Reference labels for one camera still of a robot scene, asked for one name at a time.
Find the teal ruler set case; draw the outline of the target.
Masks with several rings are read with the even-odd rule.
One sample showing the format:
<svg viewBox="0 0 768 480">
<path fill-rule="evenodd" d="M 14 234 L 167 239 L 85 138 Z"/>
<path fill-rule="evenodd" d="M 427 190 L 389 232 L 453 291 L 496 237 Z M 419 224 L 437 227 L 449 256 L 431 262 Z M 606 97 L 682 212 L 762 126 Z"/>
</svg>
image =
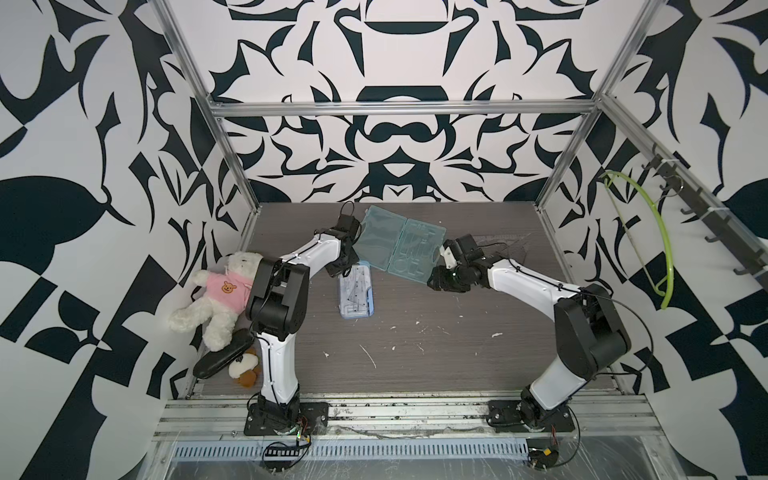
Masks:
<svg viewBox="0 0 768 480">
<path fill-rule="evenodd" d="M 354 249 L 362 261 L 405 280 L 426 284 L 446 229 L 377 206 L 367 209 Z"/>
</svg>

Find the blue geometry set case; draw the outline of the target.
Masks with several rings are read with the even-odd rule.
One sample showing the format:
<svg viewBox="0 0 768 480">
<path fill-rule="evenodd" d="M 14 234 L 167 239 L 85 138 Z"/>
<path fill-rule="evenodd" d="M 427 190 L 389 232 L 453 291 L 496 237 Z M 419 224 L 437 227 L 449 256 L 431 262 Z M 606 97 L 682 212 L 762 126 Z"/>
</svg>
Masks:
<svg viewBox="0 0 768 480">
<path fill-rule="evenodd" d="M 370 264 L 355 264 L 339 278 L 339 313 L 343 319 L 358 320 L 374 314 Z"/>
</svg>

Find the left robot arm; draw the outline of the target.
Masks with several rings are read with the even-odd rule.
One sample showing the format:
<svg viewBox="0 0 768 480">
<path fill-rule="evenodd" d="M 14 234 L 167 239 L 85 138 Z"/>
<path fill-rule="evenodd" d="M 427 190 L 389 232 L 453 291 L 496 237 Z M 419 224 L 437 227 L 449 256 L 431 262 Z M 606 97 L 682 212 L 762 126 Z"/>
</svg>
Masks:
<svg viewBox="0 0 768 480">
<path fill-rule="evenodd" d="M 264 374 L 253 416 L 275 428 L 298 422 L 296 334 L 306 318 L 310 281 L 321 271 L 332 278 L 349 273 L 359 260 L 354 250 L 359 230 L 354 215 L 341 214 L 334 226 L 315 231 L 305 245 L 279 257 L 265 256 L 259 263 L 246 308 Z"/>
</svg>

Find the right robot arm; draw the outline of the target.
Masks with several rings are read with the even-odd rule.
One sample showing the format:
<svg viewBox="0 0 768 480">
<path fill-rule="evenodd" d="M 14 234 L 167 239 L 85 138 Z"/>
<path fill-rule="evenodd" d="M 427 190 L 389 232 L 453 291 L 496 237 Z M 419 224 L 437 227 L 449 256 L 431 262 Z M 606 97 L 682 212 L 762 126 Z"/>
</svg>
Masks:
<svg viewBox="0 0 768 480">
<path fill-rule="evenodd" d="M 470 235 L 447 240 L 427 282 L 434 291 L 465 293 L 474 286 L 512 296 L 555 327 L 556 356 L 521 393 L 510 416 L 492 413 L 489 424 L 541 430 L 570 398 L 631 349 L 630 336 L 603 287 L 563 283 L 500 254 L 490 254 Z"/>
</svg>

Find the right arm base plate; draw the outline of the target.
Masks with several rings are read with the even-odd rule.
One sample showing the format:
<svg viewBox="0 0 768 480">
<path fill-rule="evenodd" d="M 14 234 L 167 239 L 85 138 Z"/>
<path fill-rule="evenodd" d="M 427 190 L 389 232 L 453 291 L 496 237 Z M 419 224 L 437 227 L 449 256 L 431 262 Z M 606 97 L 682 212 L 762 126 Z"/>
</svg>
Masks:
<svg viewBox="0 0 768 480">
<path fill-rule="evenodd" d="M 533 400 L 491 400 L 485 420 L 496 432 L 541 433 L 576 430 L 574 416 L 567 405 L 542 410 Z"/>
</svg>

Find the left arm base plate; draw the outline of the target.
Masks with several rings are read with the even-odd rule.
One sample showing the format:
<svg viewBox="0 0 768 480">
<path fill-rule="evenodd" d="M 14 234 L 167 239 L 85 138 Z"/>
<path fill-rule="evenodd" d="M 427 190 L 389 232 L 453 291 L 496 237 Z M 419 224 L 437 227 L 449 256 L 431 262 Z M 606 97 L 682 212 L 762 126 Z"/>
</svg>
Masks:
<svg viewBox="0 0 768 480">
<path fill-rule="evenodd" d="M 292 401 L 285 406 L 270 401 L 248 406 L 245 436 L 291 435 L 302 431 L 314 433 L 328 425 L 330 405 L 326 402 Z"/>
</svg>

